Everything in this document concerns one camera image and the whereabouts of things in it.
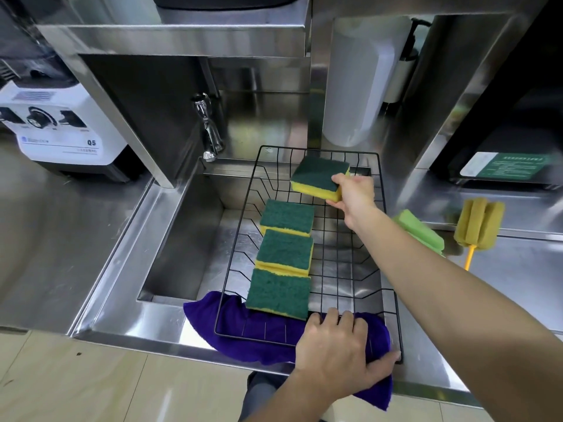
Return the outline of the person's left hand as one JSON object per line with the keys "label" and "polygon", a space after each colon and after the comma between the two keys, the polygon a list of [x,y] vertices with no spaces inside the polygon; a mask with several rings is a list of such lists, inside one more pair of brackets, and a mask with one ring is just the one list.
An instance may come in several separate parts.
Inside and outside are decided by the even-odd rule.
{"label": "person's left hand", "polygon": [[368,362],[365,350],[368,343],[368,323],[364,319],[355,317],[356,342],[342,343],[339,340],[340,318],[335,308],[329,308],[325,318],[322,319],[323,333],[317,343],[306,343],[304,330],[296,347],[294,370],[299,364],[305,366],[305,363],[308,363],[311,366],[313,363],[338,362],[338,368],[343,367],[347,373],[353,373],[355,379],[361,379],[362,389],[358,391],[360,392],[376,384],[366,382]]}

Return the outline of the person's right hand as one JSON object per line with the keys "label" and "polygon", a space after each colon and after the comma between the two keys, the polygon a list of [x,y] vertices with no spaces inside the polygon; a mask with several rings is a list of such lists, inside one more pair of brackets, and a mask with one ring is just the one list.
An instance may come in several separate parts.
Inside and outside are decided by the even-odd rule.
{"label": "person's right hand", "polygon": [[354,184],[340,186],[341,199],[327,199],[326,203],[342,211],[348,228],[361,235],[377,209],[374,202],[374,180],[370,176],[351,177],[354,177]]}

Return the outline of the green and yellow scouring sponge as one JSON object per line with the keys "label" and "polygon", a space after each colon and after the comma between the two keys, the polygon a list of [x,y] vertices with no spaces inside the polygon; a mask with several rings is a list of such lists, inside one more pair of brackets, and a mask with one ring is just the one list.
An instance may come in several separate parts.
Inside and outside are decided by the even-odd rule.
{"label": "green and yellow scouring sponge", "polygon": [[248,309],[305,321],[311,293],[310,277],[279,275],[255,268],[245,300]]}
{"label": "green and yellow scouring sponge", "polygon": [[261,216],[259,230],[311,236],[315,211],[313,205],[268,199]]}
{"label": "green and yellow scouring sponge", "polygon": [[310,273],[314,241],[268,229],[259,247],[255,267],[277,275],[307,277]]}
{"label": "green and yellow scouring sponge", "polygon": [[316,156],[305,156],[291,177],[291,190],[322,200],[339,202],[342,199],[340,185],[332,177],[350,175],[350,164]]}

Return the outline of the black wire dish rack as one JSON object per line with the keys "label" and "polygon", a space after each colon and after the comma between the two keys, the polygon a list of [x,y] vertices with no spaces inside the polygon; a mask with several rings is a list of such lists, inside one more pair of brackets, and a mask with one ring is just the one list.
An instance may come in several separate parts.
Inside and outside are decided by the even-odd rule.
{"label": "black wire dish rack", "polygon": [[214,333],[229,339],[293,346],[287,338],[286,327],[283,340],[270,340],[266,322],[264,333],[257,338],[245,334],[245,324],[240,332],[229,333],[222,323],[226,320],[226,312],[222,308],[226,298],[237,296],[244,301],[248,295],[263,237],[259,221],[267,201],[279,200],[314,209],[311,232],[314,245],[309,274],[311,293],[308,299],[310,312],[326,312],[335,307],[340,312],[372,313],[380,317],[388,329],[391,349],[403,353],[398,296],[362,241],[345,225],[342,212],[327,205],[321,198],[292,189],[292,176],[305,156],[347,162],[352,176],[371,177],[374,180],[375,203],[386,211],[381,159],[376,152],[261,146],[255,160],[216,161],[206,170],[207,175],[241,184],[225,185],[225,190],[222,190],[227,207],[239,209],[239,215],[220,288]]}

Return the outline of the person's left forearm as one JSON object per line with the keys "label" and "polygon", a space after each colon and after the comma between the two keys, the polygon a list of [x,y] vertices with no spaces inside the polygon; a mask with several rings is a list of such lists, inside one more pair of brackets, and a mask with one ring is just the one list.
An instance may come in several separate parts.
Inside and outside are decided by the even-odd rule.
{"label": "person's left forearm", "polygon": [[335,401],[361,389],[361,379],[338,368],[338,362],[299,364],[275,394],[243,422],[327,422],[323,415]]}

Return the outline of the person's right forearm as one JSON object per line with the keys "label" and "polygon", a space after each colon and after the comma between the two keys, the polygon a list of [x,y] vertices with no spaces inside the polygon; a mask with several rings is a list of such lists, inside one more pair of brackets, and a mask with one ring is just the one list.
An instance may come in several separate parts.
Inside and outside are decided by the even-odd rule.
{"label": "person's right forearm", "polygon": [[563,422],[563,341],[375,205],[344,213],[413,318],[495,422]]}

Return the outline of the purple cleaning cloth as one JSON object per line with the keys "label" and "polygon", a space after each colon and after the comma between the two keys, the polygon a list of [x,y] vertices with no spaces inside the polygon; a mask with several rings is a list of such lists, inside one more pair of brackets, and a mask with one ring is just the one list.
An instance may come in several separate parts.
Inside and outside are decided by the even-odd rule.
{"label": "purple cleaning cloth", "polygon": [[[219,291],[207,293],[201,300],[186,302],[183,310],[194,330],[221,354],[239,362],[257,362],[264,366],[295,363],[295,347],[306,322],[278,314],[252,311],[237,295]],[[368,326],[365,347],[366,362],[381,359],[391,351],[390,333],[381,317],[368,312],[356,312]],[[389,375],[355,397],[387,411],[392,396]]]}

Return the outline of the person's gray trousers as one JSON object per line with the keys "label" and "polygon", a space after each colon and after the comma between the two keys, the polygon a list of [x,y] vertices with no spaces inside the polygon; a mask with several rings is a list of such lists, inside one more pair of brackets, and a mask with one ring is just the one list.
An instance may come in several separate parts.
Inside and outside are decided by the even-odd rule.
{"label": "person's gray trousers", "polygon": [[253,371],[247,378],[247,390],[238,422],[243,422],[263,406],[285,383],[288,376]]}

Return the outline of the light green sponge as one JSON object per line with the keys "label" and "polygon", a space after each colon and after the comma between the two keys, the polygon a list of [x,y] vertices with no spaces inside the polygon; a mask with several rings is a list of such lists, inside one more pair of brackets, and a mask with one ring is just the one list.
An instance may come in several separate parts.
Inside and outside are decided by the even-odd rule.
{"label": "light green sponge", "polygon": [[433,250],[439,255],[445,249],[444,239],[430,227],[420,221],[410,210],[405,209],[398,215],[394,216],[393,221],[397,223],[404,231],[418,240],[424,246]]}

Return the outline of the white plastic container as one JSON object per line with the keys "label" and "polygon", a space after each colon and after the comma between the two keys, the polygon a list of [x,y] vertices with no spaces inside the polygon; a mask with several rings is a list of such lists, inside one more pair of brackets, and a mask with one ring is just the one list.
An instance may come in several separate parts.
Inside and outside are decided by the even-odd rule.
{"label": "white plastic container", "polygon": [[323,120],[329,142],[353,147],[368,138],[411,26],[408,16],[334,21]]}

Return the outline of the white pump dispenser bottle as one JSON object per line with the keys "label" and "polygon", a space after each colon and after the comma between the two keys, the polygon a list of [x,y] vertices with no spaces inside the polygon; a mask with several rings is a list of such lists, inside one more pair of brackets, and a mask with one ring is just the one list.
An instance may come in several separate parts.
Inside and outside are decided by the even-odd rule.
{"label": "white pump dispenser bottle", "polygon": [[382,111],[385,113],[396,111],[400,107],[406,87],[412,78],[412,73],[418,62],[419,50],[415,48],[415,31],[419,26],[429,28],[432,25],[431,22],[422,18],[412,18],[411,22],[411,29],[403,50],[399,56],[389,83],[387,84],[387,89],[382,103]]}

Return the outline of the chrome faucet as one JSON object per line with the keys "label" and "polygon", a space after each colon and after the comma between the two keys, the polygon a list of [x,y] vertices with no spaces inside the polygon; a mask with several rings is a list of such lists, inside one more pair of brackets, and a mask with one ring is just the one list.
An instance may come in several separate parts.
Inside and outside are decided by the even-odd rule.
{"label": "chrome faucet", "polygon": [[214,162],[225,149],[225,142],[213,119],[212,100],[206,93],[196,93],[191,98],[193,107],[201,120],[202,158],[205,162]]}

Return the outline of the yellow sponge bottle brush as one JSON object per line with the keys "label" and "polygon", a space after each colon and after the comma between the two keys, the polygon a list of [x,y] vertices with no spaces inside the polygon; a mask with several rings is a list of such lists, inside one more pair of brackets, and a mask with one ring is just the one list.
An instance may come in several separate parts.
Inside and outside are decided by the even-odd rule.
{"label": "yellow sponge bottle brush", "polygon": [[467,199],[454,231],[454,240],[468,249],[464,269],[469,271],[476,250],[491,249],[498,236],[506,205],[486,198]]}

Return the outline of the stainless steel sink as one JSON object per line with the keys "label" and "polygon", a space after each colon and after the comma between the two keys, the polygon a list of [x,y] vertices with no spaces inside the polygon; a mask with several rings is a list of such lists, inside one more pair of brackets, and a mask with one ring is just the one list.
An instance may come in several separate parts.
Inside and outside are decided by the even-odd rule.
{"label": "stainless steel sink", "polygon": [[241,182],[206,174],[212,163],[198,168],[192,184],[158,250],[140,300],[181,305],[220,291],[233,245],[239,209],[228,208],[225,185]]}

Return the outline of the green and white label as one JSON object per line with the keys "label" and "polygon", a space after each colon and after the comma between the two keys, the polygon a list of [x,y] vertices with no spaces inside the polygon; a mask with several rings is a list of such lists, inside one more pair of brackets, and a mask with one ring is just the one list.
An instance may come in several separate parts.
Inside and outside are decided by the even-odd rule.
{"label": "green and white label", "polygon": [[476,152],[461,168],[459,175],[468,178],[525,181],[549,165],[549,154]]}

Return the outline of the black appliance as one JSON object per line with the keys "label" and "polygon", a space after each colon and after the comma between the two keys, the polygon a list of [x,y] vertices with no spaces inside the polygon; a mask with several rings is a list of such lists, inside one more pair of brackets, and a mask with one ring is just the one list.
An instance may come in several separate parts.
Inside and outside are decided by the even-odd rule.
{"label": "black appliance", "polygon": [[[478,151],[549,154],[551,162],[525,181],[460,176]],[[474,187],[563,187],[563,0],[548,1],[430,171]]]}

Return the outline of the stainless steel shelf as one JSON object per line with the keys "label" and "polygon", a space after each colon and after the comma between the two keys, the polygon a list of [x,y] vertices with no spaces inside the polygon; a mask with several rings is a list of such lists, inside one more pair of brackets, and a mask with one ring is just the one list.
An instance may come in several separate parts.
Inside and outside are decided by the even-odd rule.
{"label": "stainless steel shelf", "polygon": [[49,0],[41,34],[163,188],[201,147],[191,99],[206,93],[232,141],[226,98],[265,94],[283,125],[307,120],[313,0],[186,11],[154,0]]}

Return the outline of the white blender base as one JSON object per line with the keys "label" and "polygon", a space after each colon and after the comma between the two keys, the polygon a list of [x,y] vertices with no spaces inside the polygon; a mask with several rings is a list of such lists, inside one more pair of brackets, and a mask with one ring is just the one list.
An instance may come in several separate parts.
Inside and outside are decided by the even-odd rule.
{"label": "white blender base", "polygon": [[12,80],[0,89],[0,122],[16,135],[20,151],[67,176],[136,180],[143,163],[83,85],[47,84]]}

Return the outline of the clear blender jar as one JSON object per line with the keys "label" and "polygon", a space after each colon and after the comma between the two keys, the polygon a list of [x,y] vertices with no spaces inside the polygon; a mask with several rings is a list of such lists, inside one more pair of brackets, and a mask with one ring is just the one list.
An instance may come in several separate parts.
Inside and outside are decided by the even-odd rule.
{"label": "clear blender jar", "polygon": [[0,89],[67,88],[79,83],[20,0],[0,0]]}

